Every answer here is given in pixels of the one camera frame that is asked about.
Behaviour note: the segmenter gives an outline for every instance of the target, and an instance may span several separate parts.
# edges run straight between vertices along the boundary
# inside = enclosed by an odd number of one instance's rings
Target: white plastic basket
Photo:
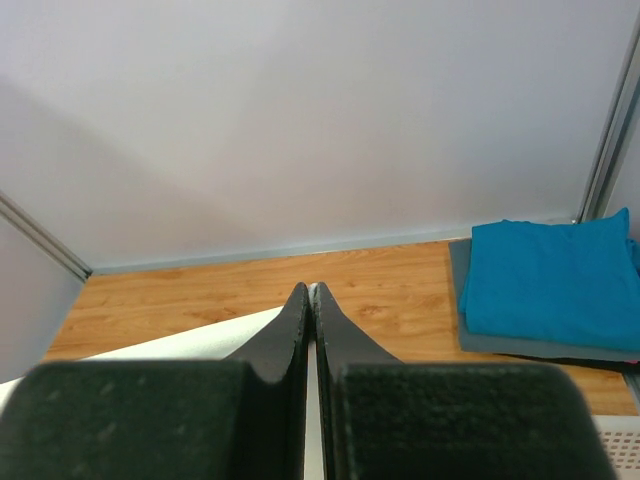
[[[611,463],[621,480],[640,480],[640,417],[594,415]]]

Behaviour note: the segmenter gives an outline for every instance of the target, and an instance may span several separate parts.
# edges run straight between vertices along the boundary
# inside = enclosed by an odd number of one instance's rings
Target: wooden surface
[[[446,242],[92,277],[45,360],[76,359],[282,305],[324,281],[342,309],[407,362],[515,361],[461,352]],[[620,374],[562,367],[592,412],[636,415]]]

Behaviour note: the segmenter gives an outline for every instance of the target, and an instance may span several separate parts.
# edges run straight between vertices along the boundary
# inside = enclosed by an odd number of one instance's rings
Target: blue cloth
[[[640,249],[629,211],[580,225],[472,231],[459,309],[472,333],[640,351]]]

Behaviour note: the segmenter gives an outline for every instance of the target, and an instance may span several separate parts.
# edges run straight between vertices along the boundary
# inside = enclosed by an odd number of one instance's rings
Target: wall baseboard
[[[542,223],[560,224],[572,223],[569,218],[543,220]],[[340,252],[346,250],[358,250],[362,248],[390,247],[394,245],[407,245],[412,243],[437,242],[468,238],[471,236],[471,226],[456,227],[443,230],[411,233],[405,235],[391,235],[384,237],[370,237],[341,242],[329,242],[302,246],[273,248],[268,250],[239,252],[221,255],[204,255],[176,260],[130,264],[113,267],[98,267],[93,271],[94,275],[112,275],[118,273],[146,272],[163,270],[168,268],[195,267],[218,263],[242,262],[246,260],[261,260],[265,258],[292,257],[298,255],[312,255],[315,253]]]

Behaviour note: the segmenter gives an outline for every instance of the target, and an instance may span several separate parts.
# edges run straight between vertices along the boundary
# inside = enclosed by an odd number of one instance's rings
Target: white wall
[[[639,7],[4,0],[0,188],[97,268],[569,218]]]
[[[0,383],[40,361],[81,289],[0,216]]]
[[[620,161],[622,165],[607,205],[607,215],[622,207],[631,212],[631,237],[640,241],[640,110],[636,109]]]

